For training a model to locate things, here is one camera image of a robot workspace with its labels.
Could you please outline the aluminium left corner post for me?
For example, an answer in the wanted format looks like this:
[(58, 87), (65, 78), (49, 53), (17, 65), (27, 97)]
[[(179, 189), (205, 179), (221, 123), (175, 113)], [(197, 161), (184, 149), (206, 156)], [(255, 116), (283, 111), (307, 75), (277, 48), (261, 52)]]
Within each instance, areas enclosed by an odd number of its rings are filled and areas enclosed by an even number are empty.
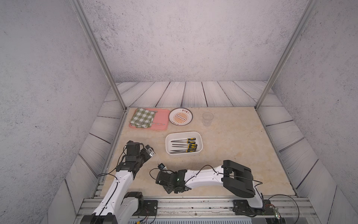
[(104, 58), (104, 56), (103, 56), (103, 54), (101, 52), (100, 46), (99, 46), (99, 44), (98, 44), (98, 42), (97, 42), (97, 40), (96, 40), (96, 38), (94, 36), (94, 33), (93, 33), (93, 31), (92, 31), (92, 29), (90, 27), (88, 19), (87, 19), (86, 15), (85, 15), (85, 12), (84, 12), (83, 8), (82, 8), (81, 2), (79, 0), (71, 0), (70, 2), (71, 2), (72, 6), (74, 8), (74, 11), (75, 11), (75, 13), (77, 15), (77, 18), (78, 18), (79, 22), (81, 23), (81, 26), (82, 26), (82, 28), (83, 28), (86, 36), (87, 36), (87, 39), (89, 40), (89, 42), (91, 44), (91, 47), (92, 47), (92, 49), (94, 51), (94, 54), (95, 54), (97, 60), (99, 61), (100, 65), (101, 65), (101, 68), (102, 68), (102, 70), (104, 72), (104, 75), (105, 75), (105, 77), (106, 77), (111, 89), (114, 92), (114, 95), (115, 95), (117, 101), (119, 102), (122, 110), (126, 111), (127, 107), (126, 107), (126, 105), (125, 105), (125, 103), (124, 103), (124, 101), (123, 101), (123, 99), (122, 99), (122, 97), (121, 97), (121, 95), (119, 93), (117, 85), (114, 82), (114, 79), (113, 79), (113, 76), (112, 76), (111, 71), (109, 69), (109, 66), (108, 66), (108, 64), (107, 64), (107, 62), (106, 62), (106, 60), (105, 60), (105, 58)]

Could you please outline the aluminium corner post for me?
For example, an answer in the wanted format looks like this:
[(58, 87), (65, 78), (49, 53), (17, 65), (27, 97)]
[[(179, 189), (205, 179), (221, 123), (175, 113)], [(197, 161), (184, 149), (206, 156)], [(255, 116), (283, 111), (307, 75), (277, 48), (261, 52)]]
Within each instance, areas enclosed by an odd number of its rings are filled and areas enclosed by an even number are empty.
[(94, 54), (95, 54), (97, 60), (99, 61), (100, 65), (101, 65), (101, 68), (102, 68), (102, 70), (104, 72), (104, 75), (105, 75), (105, 77), (106, 77), (111, 89), (114, 92), (114, 95), (115, 95), (117, 101), (119, 102), (122, 110), (126, 111), (127, 107), (126, 107), (126, 105), (125, 105), (125, 103), (124, 103), (124, 101), (123, 101), (123, 99), (122, 99), (122, 97), (121, 97), (121, 95), (119, 93), (117, 85), (114, 82), (114, 79), (113, 79), (113, 76), (112, 76), (111, 71), (109, 69), (109, 66), (108, 66), (108, 64), (107, 64), (107, 62), (106, 62), (106, 60), (105, 60), (105, 58), (104, 58), (104, 56), (103, 56), (103, 54), (101, 52), (100, 46), (99, 46), (99, 44), (98, 44), (98, 42), (97, 42), (97, 40), (96, 40), (96, 38), (94, 36), (94, 33), (93, 33), (93, 31), (92, 31), (92, 29), (90, 27), (88, 19), (87, 19), (86, 15), (85, 15), (85, 12), (84, 12), (83, 8), (82, 8), (81, 2), (79, 0), (71, 0), (70, 2), (71, 2), (72, 6), (74, 8), (74, 11), (75, 11), (75, 13), (77, 15), (77, 18), (78, 18), (79, 22), (81, 23), (81, 26), (82, 26), (82, 28), (83, 28), (86, 36), (87, 36), (87, 39), (89, 40), (89, 42), (91, 44), (91, 47), (92, 47), (92, 49), (94, 51)]
[(312, 14), (314, 13), (316, 7), (317, 7), (317, 0), (310, 0), (308, 1), (308, 4), (300, 18), (300, 20), (298, 21), (284, 51), (281, 54), (280, 59), (278, 60), (277, 65), (275, 66), (273, 72), (271, 73), (266, 86), (263, 89), (263, 92), (258, 100), (258, 102), (255, 105), (255, 110), (258, 112), (260, 107), (263, 105), (270, 89), (272, 88), (272, 86), (274, 85), (275, 81), (277, 80), (281, 70), (283, 69), (286, 61), (288, 60), (291, 52), (294, 49), (294, 46), (296, 44), (296, 42), (298, 41), (300, 35), (303, 33), (305, 26), (307, 25), (310, 17), (312, 16)]

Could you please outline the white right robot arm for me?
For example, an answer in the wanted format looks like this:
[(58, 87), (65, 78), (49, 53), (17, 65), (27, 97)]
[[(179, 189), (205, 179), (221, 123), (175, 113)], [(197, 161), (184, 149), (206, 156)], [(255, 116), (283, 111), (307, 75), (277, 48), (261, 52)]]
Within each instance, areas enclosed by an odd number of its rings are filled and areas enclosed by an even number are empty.
[(218, 167), (205, 165), (200, 170), (172, 171), (160, 164), (155, 183), (163, 186), (168, 194), (183, 193), (198, 187), (222, 186), (235, 196), (246, 200), (250, 208), (263, 209), (264, 200), (253, 178), (251, 169), (231, 160), (224, 160)]

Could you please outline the round patterned plate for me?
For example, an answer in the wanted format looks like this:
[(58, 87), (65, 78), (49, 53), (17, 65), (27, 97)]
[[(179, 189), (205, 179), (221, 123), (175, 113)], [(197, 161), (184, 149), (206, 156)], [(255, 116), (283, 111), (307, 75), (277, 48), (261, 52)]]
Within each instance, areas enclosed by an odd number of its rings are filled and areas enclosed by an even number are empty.
[(175, 108), (169, 113), (169, 121), (176, 126), (186, 126), (193, 120), (193, 113), (186, 108)]

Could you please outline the aluminium right corner post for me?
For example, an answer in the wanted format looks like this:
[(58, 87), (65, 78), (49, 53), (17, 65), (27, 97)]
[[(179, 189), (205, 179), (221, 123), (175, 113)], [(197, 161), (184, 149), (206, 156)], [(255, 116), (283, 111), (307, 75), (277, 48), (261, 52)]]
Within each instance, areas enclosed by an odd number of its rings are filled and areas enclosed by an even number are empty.
[(312, 14), (314, 13), (316, 7), (317, 7), (317, 0), (310, 0), (308, 1), (308, 4), (300, 18), (300, 20), (298, 21), (284, 51), (281, 54), (280, 59), (278, 60), (277, 65), (275, 66), (273, 72), (271, 73), (266, 86), (263, 89), (263, 92), (258, 100), (258, 102), (255, 105), (255, 110), (258, 112), (260, 107), (263, 105), (270, 89), (272, 88), (272, 86), (274, 85), (275, 81), (277, 80), (281, 70), (283, 69), (286, 61), (288, 60), (291, 52), (294, 49), (294, 46), (296, 44), (296, 42), (298, 41), (300, 35), (303, 33), (305, 26), (307, 25), (310, 17), (312, 16)]

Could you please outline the clear plastic cup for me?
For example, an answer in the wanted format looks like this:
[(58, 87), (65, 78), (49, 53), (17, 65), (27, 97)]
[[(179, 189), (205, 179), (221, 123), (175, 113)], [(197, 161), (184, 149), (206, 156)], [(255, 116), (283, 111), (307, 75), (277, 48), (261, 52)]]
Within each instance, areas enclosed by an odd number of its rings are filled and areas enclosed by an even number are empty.
[(203, 122), (204, 126), (208, 127), (208, 126), (210, 126), (212, 124), (212, 121), (214, 119), (214, 115), (212, 113), (205, 112), (205, 113), (203, 113), (202, 117), (203, 117), (202, 122)]

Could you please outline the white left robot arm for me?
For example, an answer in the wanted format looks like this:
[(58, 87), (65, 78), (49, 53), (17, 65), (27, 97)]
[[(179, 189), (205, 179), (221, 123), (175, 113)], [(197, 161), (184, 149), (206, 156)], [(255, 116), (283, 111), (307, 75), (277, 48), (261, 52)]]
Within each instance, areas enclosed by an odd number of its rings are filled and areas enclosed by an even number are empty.
[(142, 192), (129, 192), (140, 168), (155, 155), (153, 148), (128, 141), (115, 167), (114, 180), (100, 205), (91, 215), (83, 216), (81, 224), (127, 224), (135, 213), (144, 209)]

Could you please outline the yellow black file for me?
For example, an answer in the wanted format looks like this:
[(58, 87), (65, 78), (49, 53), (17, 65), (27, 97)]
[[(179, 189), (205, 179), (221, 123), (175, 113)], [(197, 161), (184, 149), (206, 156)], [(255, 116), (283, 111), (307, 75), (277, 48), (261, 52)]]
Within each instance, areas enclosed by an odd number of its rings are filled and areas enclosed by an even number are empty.
[(185, 149), (185, 150), (172, 150), (170, 152), (174, 152), (174, 151), (188, 151), (188, 152), (196, 152), (196, 149)]
[(196, 144), (173, 144), (172, 147), (197, 148)]
[(196, 141), (196, 138), (187, 138), (187, 139), (181, 139), (181, 140), (172, 140), (171, 142), (186, 142), (190, 144), (194, 144)]
[(197, 146), (195, 141), (173, 141), (171, 142), (171, 144), (176, 146), (185, 146), (185, 145)]
[(174, 154), (185, 154), (185, 153), (194, 153), (194, 151), (193, 151), (193, 152), (188, 152), (188, 151), (174, 151), (174, 152), (170, 152), (169, 154), (174, 155)]
[(197, 148), (174, 147), (174, 149), (172, 150), (185, 150), (185, 149), (197, 149)]

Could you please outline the pink plastic tray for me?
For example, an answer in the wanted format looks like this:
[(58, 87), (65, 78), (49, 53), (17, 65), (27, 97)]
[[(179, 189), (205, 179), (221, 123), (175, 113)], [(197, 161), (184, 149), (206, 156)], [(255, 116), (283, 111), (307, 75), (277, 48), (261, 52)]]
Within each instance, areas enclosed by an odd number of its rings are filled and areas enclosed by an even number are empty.
[(166, 130), (169, 124), (169, 113), (167, 109), (157, 109), (157, 108), (145, 108), (149, 111), (156, 112), (153, 123), (165, 123), (166, 125), (152, 125), (150, 128), (142, 128), (146, 130)]

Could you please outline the white plastic storage box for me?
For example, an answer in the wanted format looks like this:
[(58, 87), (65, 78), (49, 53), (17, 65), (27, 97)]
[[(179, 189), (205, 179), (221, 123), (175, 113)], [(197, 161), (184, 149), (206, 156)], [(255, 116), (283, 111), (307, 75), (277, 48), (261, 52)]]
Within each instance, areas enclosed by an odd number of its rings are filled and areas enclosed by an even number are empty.
[(191, 155), (199, 155), (203, 150), (203, 141), (202, 137), (198, 132), (182, 132), (182, 133), (172, 133), (166, 137), (166, 152), (169, 154), (174, 147), (172, 147), (172, 140), (181, 140), (187, 138), (196, 138), (197, 150), (194, 153), (185, 153), (185, 154), (174, 154), (172, 156), (191, 156)]

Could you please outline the green checked cloth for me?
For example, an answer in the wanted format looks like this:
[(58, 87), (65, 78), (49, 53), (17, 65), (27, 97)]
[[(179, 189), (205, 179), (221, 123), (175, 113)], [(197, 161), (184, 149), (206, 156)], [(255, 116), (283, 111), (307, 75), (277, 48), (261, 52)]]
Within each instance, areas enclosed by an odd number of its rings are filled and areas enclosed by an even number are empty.
[(136, 128), (150, 128), (156, 112), (144, 108), (138, 108), (134, 113), (130, 124)]

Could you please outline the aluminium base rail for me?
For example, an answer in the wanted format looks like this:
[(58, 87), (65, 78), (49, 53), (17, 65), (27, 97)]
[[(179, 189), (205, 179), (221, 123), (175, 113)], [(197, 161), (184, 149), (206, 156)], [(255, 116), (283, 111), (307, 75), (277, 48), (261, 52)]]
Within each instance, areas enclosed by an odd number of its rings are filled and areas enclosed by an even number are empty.
[[(194, 222), (233, 222), (234, 219), (248, 217), (243, 215), (243, 204), (236, 203), (237, 196), (224, 193), (223, 188), (218, 186), (214, 190), (202, 187), (198, 194), (189, 192), (183, 194), (167, 194), (163, 187), (155, 183), (147, 183), (143, 186), (138, 181), (130, 185), (129, 191), (141, 191), (145, 201), (156, 201), (156, 206), (151, 206), (144, 210), (142, 215), (134, 215), (131, 221), (140, 220), (150, 212), (149, 222), (153, 223), (174, 223), (176, 221)], [(297, 196), (274, 196), (265, 195), (265, 204), (271, 202), (266, 207), (265, 212), (259, 212), (249, 218), (253, 223), (272, 223), (275, 218), (272, 211), (277, 208), (282, 217), (282, 224), (319, 224), (320, 220), (308, 198)]]

